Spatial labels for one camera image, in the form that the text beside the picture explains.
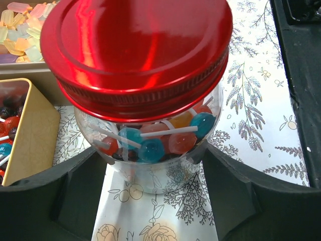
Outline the popsicle candy tin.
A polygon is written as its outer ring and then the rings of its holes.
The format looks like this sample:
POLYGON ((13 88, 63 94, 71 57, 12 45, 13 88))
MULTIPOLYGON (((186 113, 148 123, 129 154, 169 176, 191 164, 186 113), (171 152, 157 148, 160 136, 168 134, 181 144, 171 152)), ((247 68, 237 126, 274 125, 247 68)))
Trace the popsicle candy tin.
POLYGON ((26 78, 55 106, 69 105, 40 48, 44 21, 58 1, 1 1, 1 79, 26 78))

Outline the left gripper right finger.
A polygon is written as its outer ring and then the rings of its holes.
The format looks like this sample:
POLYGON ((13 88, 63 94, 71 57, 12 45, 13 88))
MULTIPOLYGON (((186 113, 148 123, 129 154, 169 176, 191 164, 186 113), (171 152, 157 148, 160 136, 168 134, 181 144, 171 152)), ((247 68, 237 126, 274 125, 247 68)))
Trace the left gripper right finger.
POLYGON ((203 168, 219 240, 320 240, 320 189, 266 175, 210 144, 203 168))

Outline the red jar lid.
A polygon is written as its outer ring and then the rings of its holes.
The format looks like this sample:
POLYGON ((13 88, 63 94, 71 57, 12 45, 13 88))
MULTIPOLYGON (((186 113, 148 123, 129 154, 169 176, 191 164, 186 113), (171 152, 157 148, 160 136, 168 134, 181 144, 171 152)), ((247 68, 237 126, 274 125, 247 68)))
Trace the red jar lid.
POLYGON ((232 30, 226 1, 60 1, 40 42, 76 108, 141 123, 179 114, 218 85, 232 30))

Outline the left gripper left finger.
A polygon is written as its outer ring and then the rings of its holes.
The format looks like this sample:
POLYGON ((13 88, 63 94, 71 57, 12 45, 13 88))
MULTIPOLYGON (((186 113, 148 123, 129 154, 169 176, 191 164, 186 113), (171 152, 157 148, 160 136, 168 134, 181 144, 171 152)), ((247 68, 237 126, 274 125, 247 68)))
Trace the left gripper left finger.
POLYGON ((91 240, 106 166, 88 148, 1 187, 1 240, 91 240))

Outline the clear glass jar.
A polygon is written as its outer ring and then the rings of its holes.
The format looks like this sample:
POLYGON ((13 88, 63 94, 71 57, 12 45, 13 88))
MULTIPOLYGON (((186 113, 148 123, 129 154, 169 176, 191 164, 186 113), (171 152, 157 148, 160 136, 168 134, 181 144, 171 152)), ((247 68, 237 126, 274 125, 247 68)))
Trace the clear glass jar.
POLYGON ((147 193, 165 193, 186 184, 198 171, 222 112, 217 85, 183 113, 147 123, 113 123, 75 110, 85 140, 123 179, 147 193))

